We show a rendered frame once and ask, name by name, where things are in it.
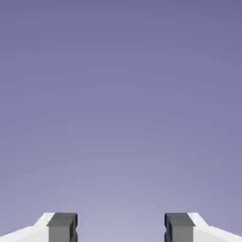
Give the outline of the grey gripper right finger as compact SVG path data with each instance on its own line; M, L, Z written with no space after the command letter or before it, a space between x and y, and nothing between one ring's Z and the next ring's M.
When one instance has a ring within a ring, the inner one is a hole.
M164 242L242 242L242 236L210 226L197 212L165 213Z

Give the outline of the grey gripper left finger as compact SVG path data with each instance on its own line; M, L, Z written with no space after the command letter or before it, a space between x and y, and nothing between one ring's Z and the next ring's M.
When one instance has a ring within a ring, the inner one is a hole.
M0 236L0 242L78 242L78 214L45 212L32 226Z

